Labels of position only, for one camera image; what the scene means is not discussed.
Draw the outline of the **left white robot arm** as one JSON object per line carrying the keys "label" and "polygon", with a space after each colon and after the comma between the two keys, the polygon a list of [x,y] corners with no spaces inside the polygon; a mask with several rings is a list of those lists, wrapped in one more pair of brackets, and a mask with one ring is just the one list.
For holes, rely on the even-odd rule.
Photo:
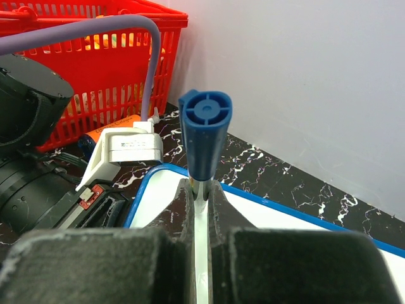
{"label": "left white robot arm", "polygon": [[16,54],[1,56],[1,223],[17,234],[33,229],[114,227],[123,193],[107,179],[86,184],[67,165],[75,155],[39,151],[73,97],[50,68]]}

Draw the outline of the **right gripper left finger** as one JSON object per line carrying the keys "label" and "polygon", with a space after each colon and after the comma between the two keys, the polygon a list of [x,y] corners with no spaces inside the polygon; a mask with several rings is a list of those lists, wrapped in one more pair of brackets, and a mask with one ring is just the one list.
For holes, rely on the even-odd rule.
{"label": "right gripper left finger", "polygon": [[187,179],[140,229],[24,234],[1,269],[2,303],[195,303],[194,204]]}

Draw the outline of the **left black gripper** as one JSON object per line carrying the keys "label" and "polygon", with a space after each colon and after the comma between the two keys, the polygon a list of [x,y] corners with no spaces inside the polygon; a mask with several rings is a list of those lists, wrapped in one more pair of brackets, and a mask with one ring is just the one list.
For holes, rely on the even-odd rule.
{"label": "left black gripper", "polygon": [[114,227],[128,203],[121,189],[108,180],[96,180],[67,192],[40,218],[42,229]]}

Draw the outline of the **white marker with blue cap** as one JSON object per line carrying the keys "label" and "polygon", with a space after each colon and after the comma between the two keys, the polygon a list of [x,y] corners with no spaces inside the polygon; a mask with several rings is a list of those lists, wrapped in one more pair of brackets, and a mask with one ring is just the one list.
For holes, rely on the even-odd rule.
{"label": "white marker with blue cap", "polygon": [[178,105],[194,207],[194,299],[209,303],[208,196],[232,117],[232,100],[223,92],[191,89]]}

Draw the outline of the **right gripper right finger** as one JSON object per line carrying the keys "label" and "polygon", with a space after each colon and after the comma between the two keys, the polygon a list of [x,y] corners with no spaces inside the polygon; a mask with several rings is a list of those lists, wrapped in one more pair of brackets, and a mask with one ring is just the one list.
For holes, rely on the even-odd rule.
{"label": "right gripper right finger", "polygon": [[208,196],[214,303],[400,303],[376,244],[358,232],[260,229],[227,200]]}

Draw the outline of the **blue-framed whiteboard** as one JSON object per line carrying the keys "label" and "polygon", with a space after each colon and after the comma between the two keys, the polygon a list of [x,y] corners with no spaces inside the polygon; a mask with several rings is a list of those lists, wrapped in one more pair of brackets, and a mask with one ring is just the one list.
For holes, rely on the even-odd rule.
{"label": "blue-framed whiteboard", "polygon": [[[143,228],[174,199],[180,179],[188,178],[184,168],[165,163],[148,171],[143,178],[123,226]],[[252,224],[263,229],[344,231],[331,224],[236,187],[221,185],[227,200]],[[381,251],[401,301],[404,301],[404,250],[374,240]]]}

